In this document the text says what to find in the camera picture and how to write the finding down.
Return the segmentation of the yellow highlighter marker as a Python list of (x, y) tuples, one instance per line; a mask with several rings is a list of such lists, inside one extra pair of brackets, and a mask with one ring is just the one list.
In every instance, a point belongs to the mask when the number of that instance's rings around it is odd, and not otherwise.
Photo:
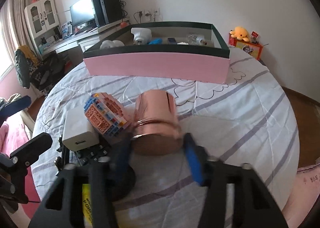
[(92, 207), (91, 207), (91, 186), (82, 185), (82, 211), (84, 215), (85, 228), (93, 228)]

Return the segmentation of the black flower hair clip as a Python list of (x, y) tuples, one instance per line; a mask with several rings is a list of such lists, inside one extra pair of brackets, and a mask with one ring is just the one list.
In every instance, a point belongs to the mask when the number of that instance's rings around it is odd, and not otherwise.
[(72, 170), (76, 167), (75, 164), (69, 162), (70, 150), (63, 144), (62, 135), (59, 136), (58, 142), (60, 146), (56, 151), (61, 153), (61, 155), (54, 160), (54, 164), (57, 168), (56, 176), (64, 169)]

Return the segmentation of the white power adapter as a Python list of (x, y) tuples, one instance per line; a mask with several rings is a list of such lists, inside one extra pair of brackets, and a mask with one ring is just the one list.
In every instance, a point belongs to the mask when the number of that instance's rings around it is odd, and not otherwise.
[(62, 143), (71, 151), (79, 151), (99, 143), (98, 133), (84, 114), (82, 107), (67, 111)]

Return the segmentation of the rose gold metal cup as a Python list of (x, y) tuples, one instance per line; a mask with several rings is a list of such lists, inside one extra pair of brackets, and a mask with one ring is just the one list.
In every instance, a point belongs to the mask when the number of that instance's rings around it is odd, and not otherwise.
[(136, 100), (133, 150), (144, 156), (163, 156), (182, 147), (182, 130), (175, 98), (163, 90), (143, 92)]

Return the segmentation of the blue highlighter marker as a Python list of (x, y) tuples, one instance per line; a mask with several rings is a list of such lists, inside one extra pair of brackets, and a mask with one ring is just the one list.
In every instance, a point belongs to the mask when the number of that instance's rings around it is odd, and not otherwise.
[(161, 38), (153, 39), (148, 43), (148, 45), (160, 45), (162, 44), (163, 40)]

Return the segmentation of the clear glass perfume bottle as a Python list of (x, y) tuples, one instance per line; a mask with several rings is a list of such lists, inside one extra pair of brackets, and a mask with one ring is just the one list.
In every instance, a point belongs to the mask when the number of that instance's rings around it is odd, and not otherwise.
[(204, 35), (189, 33), (187, 35), (187, 42), (189, 45), (199, 45), (199, 46), (206, 46), (208, 43), (204, 37)]

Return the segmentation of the black remote control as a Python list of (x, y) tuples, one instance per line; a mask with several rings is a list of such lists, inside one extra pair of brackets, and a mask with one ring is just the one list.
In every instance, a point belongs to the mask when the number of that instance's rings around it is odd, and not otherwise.
[(76, 151), (76, 167), (62, 170), (56, 179), (59, 195), (70, 195), (83, 184), (91, 186), (91, 199), (113, 203), (126, 197), (134, 188), (136, 174), (130, 166), (131, 141), (122, 139), (115, 145), (107, 141)]

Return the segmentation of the white round night light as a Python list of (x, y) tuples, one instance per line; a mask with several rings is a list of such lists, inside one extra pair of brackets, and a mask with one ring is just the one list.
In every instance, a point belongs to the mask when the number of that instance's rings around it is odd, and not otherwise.
[(100, 45), (100, 49), (109, 49), (109, 48), (114, 48), (114, 47), (124, 47), (125, 44), (120, 41), (120, 40), (105, 40), (102, 42)]

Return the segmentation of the pink bedding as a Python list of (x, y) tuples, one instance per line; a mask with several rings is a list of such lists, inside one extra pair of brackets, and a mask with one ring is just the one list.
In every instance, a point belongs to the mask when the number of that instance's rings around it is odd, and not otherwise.
[(282, 213), (288, 227), (304, 227), (319, 210), (319, 164), (297, 170), (291, 194)]

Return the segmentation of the white desk with drawers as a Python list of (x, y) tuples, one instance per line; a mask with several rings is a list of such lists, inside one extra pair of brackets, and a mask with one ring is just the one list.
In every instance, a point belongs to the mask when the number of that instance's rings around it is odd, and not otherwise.
[(100, 42), (109, 35), (119, 31), (121, 29), (120, 24), (122, 22), (130, 22), (130, 18), (126, 17), (100, 28), (95, 28), (88, 32), (82, 32), (67, 39), (55, 42), (47, 47), (42, 54), (40, 54), (40, 59), (43, 60), (52, 52), (58, 54), (78, 46), (81, 47), (82, 52), (85, 52), (97, 42)]

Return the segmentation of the beige window curtain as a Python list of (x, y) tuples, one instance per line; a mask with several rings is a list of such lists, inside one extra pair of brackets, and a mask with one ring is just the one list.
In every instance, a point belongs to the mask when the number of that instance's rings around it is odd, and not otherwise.
[(1, 30), (11, 55), (23, 45), (29, 46), (29, 34), (25, 22), (25, 0), (6, 0), (1, 7)]

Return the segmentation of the pink and green box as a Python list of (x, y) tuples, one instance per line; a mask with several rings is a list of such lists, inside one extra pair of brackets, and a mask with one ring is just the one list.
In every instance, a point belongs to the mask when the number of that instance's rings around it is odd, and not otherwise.
[[(149, 28), (160, 45), (135, 45), (131, 28)], [(204, 35), (207, 45), (189, 45), (187, 35)], [(168, 44), (174, 37), (176, 44)], [(105, 40), (120, 40), (125, 46), (100, 49)], [(133, 24), (109, 35), (84, 52), (84, 63), (94, 76), (141, 76), (177, 78), (223, 84), (227, 80), (230, 50), (210, 23), (151, 22)]]

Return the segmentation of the red cartoon storage box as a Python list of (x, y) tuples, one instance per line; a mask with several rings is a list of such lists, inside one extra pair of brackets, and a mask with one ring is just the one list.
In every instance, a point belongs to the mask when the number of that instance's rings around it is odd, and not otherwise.
[(262, 45), (251, 42), (239, 41), (238, 39), (232, 38), (231, 36), (229, 36), (228, 44), (233, 47), (242, 49), (244, 52), (248, 53), (253, 58), (260, 60), (261, 53), (263, 51)]

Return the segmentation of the orange octopus plush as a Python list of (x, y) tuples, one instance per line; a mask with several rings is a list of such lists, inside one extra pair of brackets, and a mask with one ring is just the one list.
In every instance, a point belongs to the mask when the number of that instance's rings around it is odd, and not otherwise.
[(238, 41), (249, 42), (249, 33), (244, 27), (237, 26), (229, 32), (229, 35)]

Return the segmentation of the white wall power sockets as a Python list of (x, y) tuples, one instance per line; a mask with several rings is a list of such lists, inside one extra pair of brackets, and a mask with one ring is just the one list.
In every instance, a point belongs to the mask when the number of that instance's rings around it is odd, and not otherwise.
[(157, 20), (161, 15), (160, 8), (144, 9), (137, 11), (138, 17), (144, 18), (146, 21)]

